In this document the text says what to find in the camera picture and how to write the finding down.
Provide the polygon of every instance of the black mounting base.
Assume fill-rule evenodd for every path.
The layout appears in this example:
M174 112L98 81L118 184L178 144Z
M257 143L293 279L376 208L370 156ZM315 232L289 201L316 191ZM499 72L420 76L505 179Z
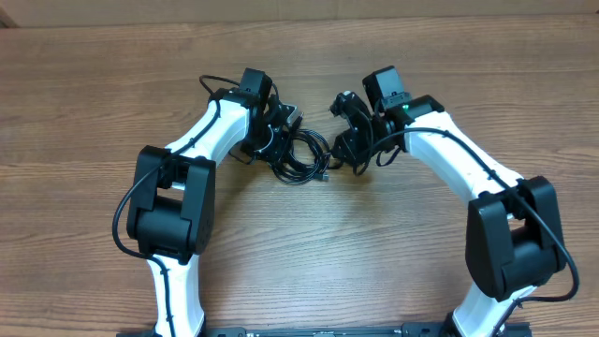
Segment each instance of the black mounting base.
M404 323L383 328L316 328L246 330L244 328L208 329L203 337L437 337L443 323ZM502 337L532 337L528 323L507 324Z

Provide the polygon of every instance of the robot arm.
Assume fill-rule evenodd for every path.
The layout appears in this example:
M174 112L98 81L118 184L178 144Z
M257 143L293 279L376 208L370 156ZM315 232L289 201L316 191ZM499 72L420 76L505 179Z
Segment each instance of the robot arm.
M371 116L355 93L339 94L331 112L342 115L350 129L335 140L333 156L354 167L367 167L374 153L399 146L429 166L467 205L466 264L474 283L447 320L446 328L462 337L491 336L495 327L503 324L512 302L530 295L561 271L565 260L555 242L504 191L504 186L444 133L460 139L507 186L526 198L563 242L553 187L543 177L526 181L492 159L458 129L432 97L412 99L403 90L394 67L375 71L362 83L375 115ZM524 219L525 226L510 231L507 220L511 218Z
M165 149L147 146L139 153L136 183L152 169L160 169L133 193L127 234L138 241L142 254L153 256L168 271L165 285L162 268L148 260L158 319L154 330L146 333L169 337L172 325L178 337L200 334L204 311L199 303L198 266L212 233L216 168L243 140L246 152L273 155L278 148L272 139L280 137L277 132L282 132L283 124L291 128L300 123L294 106L282 104L278 97L268 100L270 88L271 79L264 72L247 68L239 88L214 93L204 116L184 136ZM181 152L200 132L201 138ZM157 188L170 187L183 190L182 201L157 195Z

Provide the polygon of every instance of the black cable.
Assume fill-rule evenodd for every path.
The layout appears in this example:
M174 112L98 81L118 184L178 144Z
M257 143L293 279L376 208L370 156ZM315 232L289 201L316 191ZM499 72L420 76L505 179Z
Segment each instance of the black cable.
M279 106L274 109L279 109L283 106L279 98L279 88L274 82L271 86L275 93L275 103ZM235 158L235 160L246 165L254 163L256 159L266 161L274 176L287 184L303 184L314 179L327 180L329 178L327 169L338 169L343 164L340 162L333 167L329 166L331 156L329 144L324 137L313 130L298 129L293 132L278 130L277 136L272 136L280 136L276 141L285 142L279 150L280 154L276 158L272 158L270 155L260 157L257 152L254 152L254 155L248 161L244 161L231 151L228 154ZM295 140L302 141L308 145L308 148L314 155L314 162L312 164L301 163L295 156Z
M503 187L507 191L507 193L509 193L510 196L512 198L514 198L516 200L516 202L520 206L522 206L522 208L524 208L524 211L526 211L526 213L529 214L533 218L533 220L537 224L539 224L542 229L544 229L546 231L546 233L553 240L553 242L555 242L555 245L558 247L560 252L565 257L566 263L568 264L568 267L570 268L570 272L572 274L572 288L570 289L570 291L568 291L567 294L561 295L561 296L551 296L551 297L527 296L524 298L513 300L512 303L510 304L510 306L508 307L508 309L505 311L504 315L502 316L502 319L500 320L500 322L493 328L493 332L492 332L491 336L495 336L497 334L497 332L499 331L501 326L507 321L507 318L509 318L509 316L512 314L514 309L517 306L520 306L523 302L526 302L526 301L558 302L558 301L571 300L578 292L578 288L580 286L580 278L578 275L578 268L576 266L576 263L574 262L574 259L572 258L572 256L568 252L568 250L563 246L563 244L560 242L560 240L558 240L555 233L553 233L551 228L549 228L549 226L545 223L545 221L541 218L541 216L533 209L533 207L531 207L531 205L529 205L529 203L523 197L521 197L514 188L512 188L509 184L507 184L504 180L502 180L497 175L495 170L490 168L487 165L487 163L485 163L482 160L482 158L480 158L480 156L478 156L478 154L470 146L468 146L468 144L466 144L462 139L451 134L449 131L443 131L440 129L430 128L430 127L413 127L413 128L404 129L402 131L398 131L398 132L392 133L386 137L383 137L382 139L378 140L373 145L373 148L376 149L378 146L380 146L386 140L389 140L389 139L392 139L392 138L395 138L395 137L398 137L398 136L401 136L401 135L404 135L404 134L410 133L410 132L428 132L428 133L440 134L440 135L443 135L444 137L447 137L447 138L452 139L453 141L457 142L459 144L459 146L464 151L466 151L483 170L485 170L488 173L488 175L491 177L491 179L493 179L496 183L498 183L501 187Z
M209 102L210 102L212 96L214 95L214 91L204 82L204 79L216 80L216 81L224 81L224 82L227 82L227 83L239 85L237 82L229 80L229 79L219 78L219 77L211 76L211 75L202 75L202 76L200 76L199 77L200 84L210 94L210 96L209 96ZM218 120L218 118L220 117L221 105L220 105L220 102L218 101L218 99L215 99L214 102L216 104L216 112L214 113L214 116L208 122L208 124L206 125L206 127L204 127L195 137L193 137L192 139L190 139L187 144L183 145L183 147L181 149L175 151L174 153L171 153L171 154L167 155L164 159L162 159L160 161L160 164L158 164L156 167L152 168L150 171L148 171L146 174L144 174L135 184L133 184L133 186L131 186L129 188L129 190L127 191L127 193L124 194L123 198L121 199L121 202L119 203L119 206L117 207L116 211L114 212L114 216L112 217L112 239L114 240L114 243L116 244L116 246L123 253L125 253L127 255L130 255L130 256L133 256L133 257L137 257L137 258L142 258L142 259L148 259L148 260L154 262L155 264L157 264L158 267L160 267L160 273L163 275L164 283L165 283L165 304L167 306L168 327L170 329L170 335L172 337L175 337L175 326L174 326L174 323L172 321L172 313L171 313L171 310L170 310L170 292L169 292L169 288L168 288L168 269L167 269L167 266L165 266L165 264L162 263L162 261L160 261L158 258L156 258L154 256L146 256L146 255L144 255L142 253L133 251L133 250L128 249L127 247L125 247L123 245L123 243L121 242L121 239L119 238L119 219L121 218L121 214L123 213L123 209L124 209L124 206L126 205L127 201L129 201L129 199L131 199L131 196L133 195L133 193L141 186L141 184L143 182L145 182L148 179L148 177L150 177L152 174L154 174L159 169L161 169L173 157L175 157L175 156L177 156L179 154L182 154L185 151L189 150L192 146L194 146L194 144L196 144L196 142L199 139L201 139L208 132L208 130L210 130L210 128L214 125L214 123L216 123L216 120Z
M314 154L313 164L303 164L298 160L295 156L294 140L303 141L308 145ZM287 137L284 152L279 158L268 164L274 176L281 182L303 184L313 179L326 180L329 160L330 147L325 138L313 130L299 129Z

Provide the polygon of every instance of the wood grain surface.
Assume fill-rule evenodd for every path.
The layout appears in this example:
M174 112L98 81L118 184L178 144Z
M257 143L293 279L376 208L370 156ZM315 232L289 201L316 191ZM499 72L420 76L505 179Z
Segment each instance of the wood grain surface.
M332 141L346 128L327 112L333 98L365 98L361 79L388 65L507 167L554 183L582 287L512 321L536 336L596 335L597 15L0 31L0 335L152 326L150 270L117 250L110 220L139 150L202 115L198 75L265 70L304 126ZM201 257L209 326L396 325L440 321L460 304L466 210L429 169L402 154L360 178L330 175L287 186L265 164L224 161ZM570 282L562 272L539 293Z

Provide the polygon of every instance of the wooden table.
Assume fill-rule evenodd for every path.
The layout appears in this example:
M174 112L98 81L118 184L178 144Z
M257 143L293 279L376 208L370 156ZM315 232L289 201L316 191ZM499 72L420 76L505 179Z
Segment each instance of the wooden table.
M0 31L0 335L113 336L154 323L149 268L116 249L110 220L139 150L202 115L198 75L265 70L332 141L346 128L327 112L333 98L365 98L361 79L388 65L506 166L554 183L582 287L512 321L537 336L596 335L596 15ZM460 304L466 211L429 169L402 154L360 178L330 175L295 187L263 163L218 169L200 268L209 326L396 325L440 321ZM562 272L539 293L570 282Z

